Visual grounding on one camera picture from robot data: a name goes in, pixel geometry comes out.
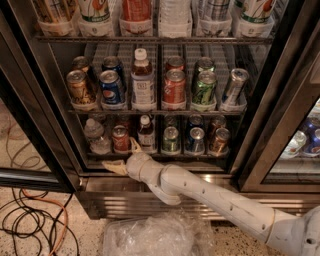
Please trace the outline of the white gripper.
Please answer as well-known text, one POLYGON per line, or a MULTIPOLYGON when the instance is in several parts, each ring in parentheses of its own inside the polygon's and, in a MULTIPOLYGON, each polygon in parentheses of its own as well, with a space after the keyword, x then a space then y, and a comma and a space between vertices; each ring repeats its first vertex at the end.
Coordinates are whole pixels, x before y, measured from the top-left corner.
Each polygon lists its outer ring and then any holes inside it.
POLYGON ((127 174, 134 180, 144 183, 153 183, 164 166, 155 161, 150 155, 142 152, 139 143, 130 137, 131 152, 133 153, 125 164, 124 160, 103 161, 105 169, 116 174, 126 176, 127 174))

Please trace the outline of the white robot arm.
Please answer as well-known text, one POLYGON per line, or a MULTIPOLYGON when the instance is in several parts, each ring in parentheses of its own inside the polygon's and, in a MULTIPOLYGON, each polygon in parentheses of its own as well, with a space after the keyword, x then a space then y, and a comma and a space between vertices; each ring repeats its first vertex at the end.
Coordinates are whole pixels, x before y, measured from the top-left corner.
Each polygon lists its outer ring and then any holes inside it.
POLYGON ((208 206, 243 232, 288 256, 320 256, 320 207, 297 217, 209 183, 173 164, 163 165, 131 139, 126 160, 104 161, 109 171, 145 183, 167 205, 181 203, 182 195, 208 206))

